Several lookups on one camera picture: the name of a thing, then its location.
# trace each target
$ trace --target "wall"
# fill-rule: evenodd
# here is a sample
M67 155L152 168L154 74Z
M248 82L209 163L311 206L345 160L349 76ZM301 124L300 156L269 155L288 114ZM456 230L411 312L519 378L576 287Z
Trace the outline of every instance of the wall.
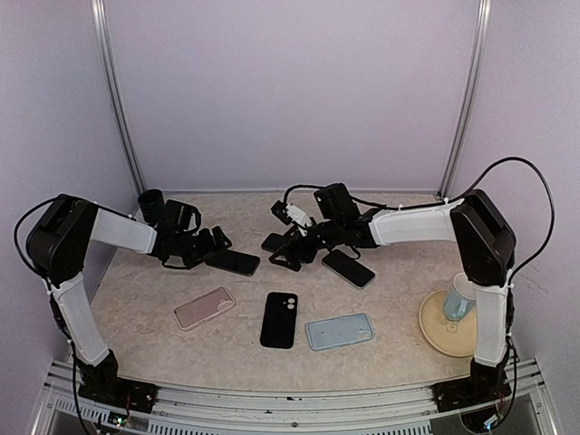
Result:
M477 0L107 2L150 186L437 190Z
M521 155L545 173L556 202L556 231L545 253L516 279L515 337L536 357L564 434L580 411L580 3L497 0L478 96L452 193L491 161ZM510 163L482 184L518 236L517 258L531 254L549 216L530 170Z
M2 2L0 12L0 434L24 434L53 357L66 344L41 282L16 256L12 231L60 192L134 208L88 1ZM25 239L24 227L21 239ZM111 257L91 250L96 290Z

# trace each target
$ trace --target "black mug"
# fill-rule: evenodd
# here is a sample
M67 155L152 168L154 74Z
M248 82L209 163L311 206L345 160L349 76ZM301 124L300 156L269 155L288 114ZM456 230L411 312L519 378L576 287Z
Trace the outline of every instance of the black mug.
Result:
M163 199L163 192L158 188L145 190L137 198L143 219L152 227L155 227L163 218L165 212L165 200Z

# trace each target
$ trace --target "black smartphone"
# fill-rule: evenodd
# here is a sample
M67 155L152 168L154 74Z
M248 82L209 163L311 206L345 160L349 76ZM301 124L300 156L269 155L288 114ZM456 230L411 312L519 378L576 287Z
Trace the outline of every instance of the black smartphone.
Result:
M323 258L323 265L357 288L364 288L374 279L372 270L337 249Z
M262 242L262 249L267 252L275 253L275 251L280 249L284 243L286 243L286 237L281 234L271 233L266 237L266 240Z
M292 293L270 293L266 299L260 344L276 349L294 345L298 296Z
M206 260L206 265L235 274L252 276L260 264L259 256L224 249Z

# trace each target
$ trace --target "table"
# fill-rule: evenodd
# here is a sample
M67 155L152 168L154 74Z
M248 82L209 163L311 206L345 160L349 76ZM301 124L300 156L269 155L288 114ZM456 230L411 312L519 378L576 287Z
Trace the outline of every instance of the table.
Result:
M390 205L431 202L430 195L360 194ZM181 195L199 208L204 227L222 226L234 249L260 256L251 277L198 266L168 270L150 256L119 250L92 301L103 337L117 356L120 375L151 382L263 392L319 392L430 382L469 372L469 358L435 351L423 338L418 312L428 294L447 288L461 270L449 242L408 243L363 250L360 260L376 278L358 290L321 265L323 254L301 272L270 264L260 244L287 229L269 209L280 193ZM311 193L291 199L320 219ZM217 286L237 306L183 332L172 311ZM267 349L259 335L270 292L299 297L295 345ZM314 352L305 325L343 314L367 313L375 337L339 349Z

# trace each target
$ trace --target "vertical metal post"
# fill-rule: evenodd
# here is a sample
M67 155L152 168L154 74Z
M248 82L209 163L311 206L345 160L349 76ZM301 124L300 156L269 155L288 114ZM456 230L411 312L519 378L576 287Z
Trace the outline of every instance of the vertical metal post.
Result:
M463 102L461 103L461 112L457 127L455 129L455 136L453 137L453 144L451 146L451 153L445 168L445 174L439 187L440 197L446 197L449 194L451 181L455 175L455 170L459 162L461 149L463 148L463 141L465 140L465 133L469 125L469 116L471 115L471 108L475 100L475 92L478 86L481 61L483 59L483 52L488 37L489 16L491 13L491 0L479 0L478 22L476 25L475 39L473 41L473 49L471 51L471 61L469 63L469 76L463 94Z
M107 15L105 14L104 0L91 0L92 3L92 18L97 33L97 39L101 48L102 63L105 68L105 76L107 78L107 86L109 88L109 95L111 96L112 108L117 121L117 128L121 135L121 144L125 159L129 165L130 175L133 180L133 185L137 194L144 192L147 188L141 175L137 154L133 148L131 135L129 134L129 127L127 119L125 118L125 111L121 102L121 94L119 92L119 84L117 83L117 75L115 73L115 64L112 58L111 39L109 37L109 28L107 27Z

